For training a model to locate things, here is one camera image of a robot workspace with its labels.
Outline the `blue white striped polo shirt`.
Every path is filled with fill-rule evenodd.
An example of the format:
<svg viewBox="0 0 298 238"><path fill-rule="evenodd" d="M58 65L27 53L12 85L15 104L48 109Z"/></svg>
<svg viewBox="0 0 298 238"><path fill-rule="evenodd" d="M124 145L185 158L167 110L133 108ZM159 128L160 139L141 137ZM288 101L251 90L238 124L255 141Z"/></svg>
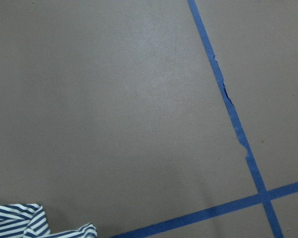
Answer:
<svg viewBox="0 0 298 238"><path fill-rule="evenodd" d="M93 224L51 233L45 210L39 204L0 205L0 238L96 238Z"/></svg>

